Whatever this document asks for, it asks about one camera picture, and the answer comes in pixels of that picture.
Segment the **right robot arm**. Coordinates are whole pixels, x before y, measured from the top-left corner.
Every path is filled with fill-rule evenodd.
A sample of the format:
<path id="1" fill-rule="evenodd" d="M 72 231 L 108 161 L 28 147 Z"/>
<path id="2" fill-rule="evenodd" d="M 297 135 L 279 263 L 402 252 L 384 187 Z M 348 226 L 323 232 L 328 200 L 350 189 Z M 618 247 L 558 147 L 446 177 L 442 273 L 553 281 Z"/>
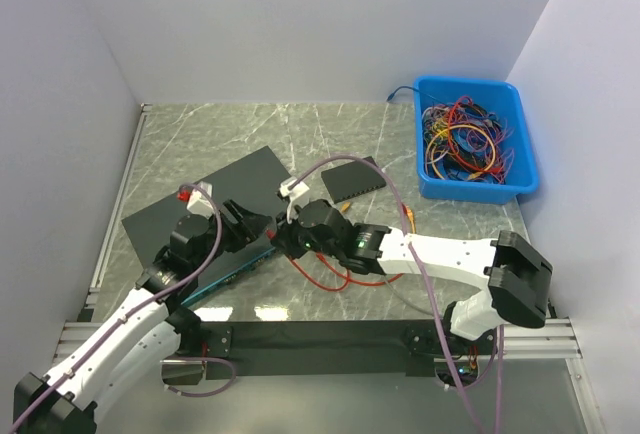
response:
<path id="1" fill-rule="evenodd" d="M 421 274 L 466 284 L 475 295 L 448 307 L 440 341 L 465 351 L 502 324 L 540 329 L 546 324 L 552 265 L 523 236 L 459 240 L 403 233 L 384 225 L 352 223 L 325 200 L 281 214 L 272 245 L 291 259 L 313 251 L 356 274 Z"/>

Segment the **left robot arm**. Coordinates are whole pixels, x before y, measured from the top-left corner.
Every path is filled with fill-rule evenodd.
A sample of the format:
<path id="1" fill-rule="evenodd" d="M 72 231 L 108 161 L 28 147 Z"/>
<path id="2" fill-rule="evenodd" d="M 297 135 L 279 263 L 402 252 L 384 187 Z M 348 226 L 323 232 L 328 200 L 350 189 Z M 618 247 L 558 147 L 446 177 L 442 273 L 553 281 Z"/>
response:
<path id="1" fill-rule="evenodd" d="M 93 433 L 109 402 L 161 360 L 205 364 L 202 321 L 183 302 L 217 257 L 255 242 L 271 222 L 233 200 L 191 207 L 111 317 L 46 374 L 16 385 L 11 432 Z"/>

